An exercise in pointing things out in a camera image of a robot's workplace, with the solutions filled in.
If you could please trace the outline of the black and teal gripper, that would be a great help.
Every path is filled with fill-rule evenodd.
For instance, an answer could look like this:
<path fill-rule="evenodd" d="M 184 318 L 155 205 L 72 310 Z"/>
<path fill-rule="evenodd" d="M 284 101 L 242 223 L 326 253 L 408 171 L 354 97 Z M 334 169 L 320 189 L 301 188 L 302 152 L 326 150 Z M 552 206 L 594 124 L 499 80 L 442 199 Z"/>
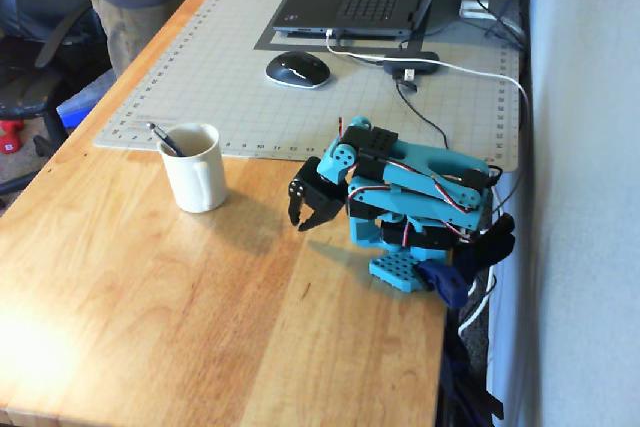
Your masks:
<path fill-rule="evenodd" d="M 288 217 L 300 232 L 332 221 L 344 208 L 348 184 L 327 180 L 317 172 L 320 159 L 309 157 L 288 185 Z"/>

